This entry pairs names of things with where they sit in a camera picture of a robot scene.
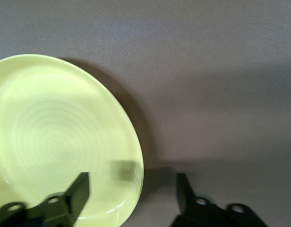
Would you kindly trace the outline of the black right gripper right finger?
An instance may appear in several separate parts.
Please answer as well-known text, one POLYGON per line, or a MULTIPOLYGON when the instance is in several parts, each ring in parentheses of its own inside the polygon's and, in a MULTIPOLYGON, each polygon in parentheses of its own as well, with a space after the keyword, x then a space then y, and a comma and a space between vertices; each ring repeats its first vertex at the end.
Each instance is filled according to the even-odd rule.
POLYGON ((176 198, 180 214, 172 227, 265 227, 266 223, 248 206, 231 203, 225 209, 197 196, 183 173, 176 175, 176 198))

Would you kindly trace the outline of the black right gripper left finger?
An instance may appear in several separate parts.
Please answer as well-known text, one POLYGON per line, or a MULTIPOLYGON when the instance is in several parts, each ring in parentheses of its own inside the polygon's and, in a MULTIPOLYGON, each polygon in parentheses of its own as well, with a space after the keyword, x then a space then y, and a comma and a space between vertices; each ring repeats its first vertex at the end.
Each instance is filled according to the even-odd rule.
POLYGON ((73 227, 89 196, 89 173, 82 172, 65 192, 51 194, 35 207, 19 201, 2 206, 0 227, 73 227))

